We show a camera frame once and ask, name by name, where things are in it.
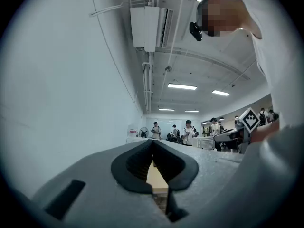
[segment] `ceiling beam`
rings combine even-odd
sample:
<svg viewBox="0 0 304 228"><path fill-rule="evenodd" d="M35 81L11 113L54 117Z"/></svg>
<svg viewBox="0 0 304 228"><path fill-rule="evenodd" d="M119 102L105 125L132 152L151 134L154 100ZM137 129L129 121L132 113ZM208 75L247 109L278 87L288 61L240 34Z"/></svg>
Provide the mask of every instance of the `ceiling beam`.
<svg viewBox="0 0 304 228"><path fill-rule="evenodd" d="M169 49L162 49L162 48L156 48L156 51L155 52L158 52L158 53L165 53L165 54L170 54L170 50ZM217 66L220 66L226 70L229 70L230 72L232 73L235 73L236 75L238 76L241 76L242 78L244 78L245 80L249 80L250 78L248 76L246 76L245 74L243 74L243 72L239 71L238 69L236 69L235 67L233 66L230 66L226 63L223 63L223 62L219 62L217 60L214 60L214 59L211 59L211 58L208 58L202 54L199 54L199 53L196 53L196 52L193 52L193 51L184 51L180 48L174 48L173 51L172 51L172 54L175 54L177 56L184 56L184 57L191 57L191 58L195 58L195 59L198 59L198 60L202 60L202 61L205 61L205 62L210 62L210 63L213 63Z"/></svg>

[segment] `air conditioner unit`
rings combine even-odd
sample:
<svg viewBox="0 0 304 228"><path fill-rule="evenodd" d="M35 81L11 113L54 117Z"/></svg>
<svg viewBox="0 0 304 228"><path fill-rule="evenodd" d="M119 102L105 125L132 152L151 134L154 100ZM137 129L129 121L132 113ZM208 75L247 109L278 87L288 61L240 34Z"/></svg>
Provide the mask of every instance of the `air conditioner unit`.
<svg viewBox="0 0 304 228"><path fill-rule="evenodd" d="M147 52L167 46L173 10L159 7L130 8L134 47Z"/></svg>

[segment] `gray textured surface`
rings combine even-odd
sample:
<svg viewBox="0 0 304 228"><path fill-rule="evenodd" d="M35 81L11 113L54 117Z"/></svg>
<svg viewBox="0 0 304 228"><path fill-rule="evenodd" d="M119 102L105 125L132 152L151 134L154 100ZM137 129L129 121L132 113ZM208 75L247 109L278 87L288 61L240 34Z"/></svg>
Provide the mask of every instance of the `gray textured surface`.
<svg viewBox="0 0 304 228"><path fill-rule="evenodd" d="M242 155L206 151L161 141L194 158L199 173L191 186L174 193L181 208L189 213L210 201L229 181ZM45 207L72 179L84 181L86 186L68 211L64 222L76 227L160 227L172 223L155 204L152 195L126 191L111 173L112 161L123 152L143 142L131 143L89 155L44 185L33 201Z"/></svg>

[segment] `white ceiling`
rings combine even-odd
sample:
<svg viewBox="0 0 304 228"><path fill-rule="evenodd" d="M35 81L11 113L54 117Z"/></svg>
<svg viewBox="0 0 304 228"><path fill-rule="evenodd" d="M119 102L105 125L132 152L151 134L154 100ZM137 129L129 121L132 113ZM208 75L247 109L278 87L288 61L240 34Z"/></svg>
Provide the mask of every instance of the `white ceiling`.
<svg viewBox="0 0 304 228"><path fill-rule="evenodd" d="M225 37L204 37L201 42L189 33L189 23L195 20L198 4L195 0L183 0L173 55L168 64L181 0L159 1L160 7L172 9L174 14L168 46L154 54L152 113L159 112L158 108L170 108L175 109L176 114L185 110L199 110L199 114L203 114L225 107L265 82L257 68L250 33L238 30ZM250 69L234 83L235 87L231 87L229 84L251 64ZM161 93L167 65L172 67L172 71L167 73ZM174 89L168 88L168 83L198 88L195 91ZM214 95L211 92L215 89L230 95Z"/></svg>

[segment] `white box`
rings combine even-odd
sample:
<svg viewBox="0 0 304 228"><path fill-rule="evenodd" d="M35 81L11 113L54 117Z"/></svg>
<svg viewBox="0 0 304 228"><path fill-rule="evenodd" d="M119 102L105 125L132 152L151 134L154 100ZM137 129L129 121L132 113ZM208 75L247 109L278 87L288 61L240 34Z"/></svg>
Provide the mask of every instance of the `white box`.
<svg viewBox="0 0 304 228"><path fill-rule="evenodd" d="M148 52L155 52L159 13L159 7L144 7L144 50Z"/></svg>
<svg viewBox="0 0 304 228"><path fill-rule="evenodd" d="M142 48L144 44L144 8L130 8L133 45Z"/></svg>

